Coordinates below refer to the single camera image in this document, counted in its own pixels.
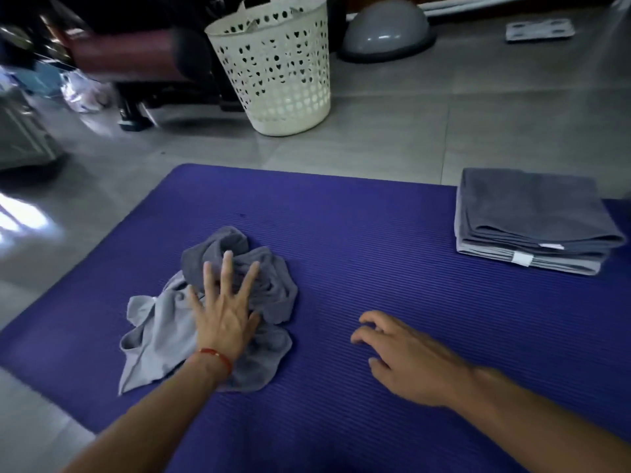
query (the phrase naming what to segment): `forearm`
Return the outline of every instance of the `forearm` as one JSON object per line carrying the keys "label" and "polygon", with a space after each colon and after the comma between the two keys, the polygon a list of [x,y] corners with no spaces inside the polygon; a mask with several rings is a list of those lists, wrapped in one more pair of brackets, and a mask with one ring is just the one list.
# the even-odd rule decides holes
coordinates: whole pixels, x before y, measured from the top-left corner
{"label": "forearm", "polygon": [[225,366],[214,356],[190,358],[101,433],[64,473],[161,472],[225,375]]}
{"label": "forearm", "polygon": [[501,374],[473,370],[454,410],[533,473],[631,471],[631,446]]}

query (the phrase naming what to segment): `gray towel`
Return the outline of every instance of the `gray towel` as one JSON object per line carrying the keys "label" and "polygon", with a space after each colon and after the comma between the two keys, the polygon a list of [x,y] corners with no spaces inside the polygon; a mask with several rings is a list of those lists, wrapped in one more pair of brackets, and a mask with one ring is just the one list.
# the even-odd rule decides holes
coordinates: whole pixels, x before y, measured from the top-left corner
{"label": "gray towel", "polygon": [[182,271],[186,281],[198,291],[204,289],[204,262],[212,263],[218,281],[223,253],[227,250],[232,250],[234,254],[235,291],[239,289],[252,262],[261,262],[261,271],[250,295],[250,309],[258,311],[265,322],[270,324],[289,320],[298,288],[289,275],[287,264],[281,257],[272,254],[268,247],[249,250],[247,237],[234,227],[222,227],[201,244],[182,253]]}
{"label": "gray towel", "polygon": [[[247,238],[238,230],[226,227],[218,230],[208,241],[182,254],[182,268],[186,268],[188,275],[197,279],[196,282],[201,281],[201,284],[194,285],[200,292],[202,303],[205,302],[202,279],[204,255],[215,247],[219,250],[213,252],[239,247],[236,244],[239,242],[241,248],[238,252],[243,252],[244,246],[247,249]],[[235,362],[232,375],[219,387],[219,391],[224,392],[262,389],[271,381],[280,360],[292,347],[289,333],[273,325],[289,319],[298,292],[285,261],[264,247],[243,252],[239,257],[237,262],[235,252],[235,289],[241,285],[243,274],[249,268],[247,262],[261,262],[261,274],[254,283],[251,297],[254,301],[250,302],[250,306],[261,312],[263,321],[243,355]],[[164,378],[197,348],[193,310],[184,292],[187,285],[185,273],[181,270],[167,282],[158,297],[141,295],[129,299],[127,318],[134,329],[121,339],[126,361],[119,382],[119,394]]]}
{"label": "gray towel", "polygon": [[464,241],[462,239],[462,210],[460,186],[456,194],[456,216],[454,218],[454,233],[456,235],[456,250],[460,254],[469,254],[486,259],[516,262],[521,265],[539,267],[541,269],[559,270],[571,274],[595,276],[601,268],[601,262],[595,260],[573,259],[562,255],[533,254],[524,255],[521,251],[489,242]]}
{"label": "gray towel", "polygon": [[591,178],[466,168],[460,187],[465,242],[598,262],[625,243]]}

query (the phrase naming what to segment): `red string bracelet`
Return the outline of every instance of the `red string bracelet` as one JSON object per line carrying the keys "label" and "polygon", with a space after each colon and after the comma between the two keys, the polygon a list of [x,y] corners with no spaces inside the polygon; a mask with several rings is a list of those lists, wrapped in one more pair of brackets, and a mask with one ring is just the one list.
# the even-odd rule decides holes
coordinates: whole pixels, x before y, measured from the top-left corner
{"label": "red string bracelet", "polygon": [[221,352],[218,352],[215,349],[199,349],[198,352],[199,353],[207,353],[207,354],[210,354],[210,355],[214,355],[215,357],[218,357],[219,360],[221,360],[224,363],[224,365],[226,367],[228,367],[228,375],[230,375],[232,373],[232,362],[230,361],[230,359],[228,357],[226,357]]}

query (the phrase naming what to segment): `stack of folded towels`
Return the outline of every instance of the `stack of folded towels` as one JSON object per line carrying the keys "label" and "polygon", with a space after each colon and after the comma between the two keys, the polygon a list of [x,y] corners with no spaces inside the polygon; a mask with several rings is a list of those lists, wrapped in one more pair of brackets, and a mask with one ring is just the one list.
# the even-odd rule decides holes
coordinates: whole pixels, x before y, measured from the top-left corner
{"label": "stack of folded towels", "polygon": [[454,231],[462,254],[587,276],[626,242],[592,178],[514,169],[464,169]]}

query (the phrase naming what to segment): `hand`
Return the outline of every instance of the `hand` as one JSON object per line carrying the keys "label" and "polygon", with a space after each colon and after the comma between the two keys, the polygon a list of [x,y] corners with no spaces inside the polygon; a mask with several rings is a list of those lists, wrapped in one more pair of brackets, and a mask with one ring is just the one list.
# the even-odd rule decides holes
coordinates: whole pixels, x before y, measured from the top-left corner
{"label": "hand", "polygon": [[189,286],[189,302],[195,315],[198,332],[198,347],[218,351],[231,362],[241,356],[245,346],[252,340],[254,331],[261,321],[258,313],[248,318],[248,301],[254,279],[259,274],[259,262],[253,262],[247,271],[239,293],[232,294],[232,252],[223,255],[222,276],[219,295],[210,262],[204,262],[204,294],[206,306],[199,301],[193,286]]}
{"label": "hand", "polygon": [[365,342],[377,351],[381,359],[368,362],[373,376],[388,390],[422,405],[455,406],[471,372],[467,362],[429,335],[383,312],[365,312],[359,321],[372,322],[377,328],[358,328],[351,342]]}

